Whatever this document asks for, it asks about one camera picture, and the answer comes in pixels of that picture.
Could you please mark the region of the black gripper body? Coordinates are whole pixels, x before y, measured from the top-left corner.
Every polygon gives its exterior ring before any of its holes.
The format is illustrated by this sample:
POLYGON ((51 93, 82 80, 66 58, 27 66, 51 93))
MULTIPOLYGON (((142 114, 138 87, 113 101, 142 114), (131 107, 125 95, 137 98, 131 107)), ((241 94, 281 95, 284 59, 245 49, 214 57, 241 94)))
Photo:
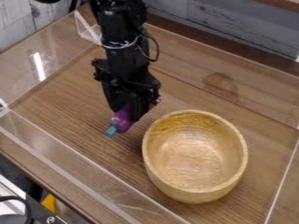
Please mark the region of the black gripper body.
POLYGON ((99 83, 109 82, 113 86, 125 86, 127 88, 126 103, 131 93, 158 95, 161 84, 149 72, 149 64, 153 61, 149 58, 149 46, 105 47, 105 54, 103 59, 94 58, 90 62, 94 67, 94 79, 99 83))

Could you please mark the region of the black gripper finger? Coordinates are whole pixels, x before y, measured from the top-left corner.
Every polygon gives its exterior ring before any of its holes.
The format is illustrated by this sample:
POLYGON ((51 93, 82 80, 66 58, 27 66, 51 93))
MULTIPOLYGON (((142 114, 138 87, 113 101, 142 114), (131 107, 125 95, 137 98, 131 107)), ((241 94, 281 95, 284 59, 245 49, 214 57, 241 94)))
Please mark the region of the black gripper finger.
POLYGON ((109 82, 102 82, 101 87, 107 106, 117 112, 127 102, 127 88, 122 85, 113 86, 109 82))
POLYGON ((153 93, 129 95, 129 118, 137 122, 144 114, 157 105, 158 95, 153 93))

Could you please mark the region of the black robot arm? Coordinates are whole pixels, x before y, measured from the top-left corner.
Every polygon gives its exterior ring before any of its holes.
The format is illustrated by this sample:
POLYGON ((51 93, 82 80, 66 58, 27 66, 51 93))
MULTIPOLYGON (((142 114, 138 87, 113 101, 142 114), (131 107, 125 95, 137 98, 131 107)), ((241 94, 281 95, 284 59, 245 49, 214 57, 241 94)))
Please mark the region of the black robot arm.
POLYGON ((99 26, 99 44, 106 57, 90 61, 93 77, 101 83, 109 108, 127 108, 135 122, 157 103, 160 81, 149 72, 158 60, 149 53, 157 41, 144 28, 146 6, 142 0, 86 0, 99 26))

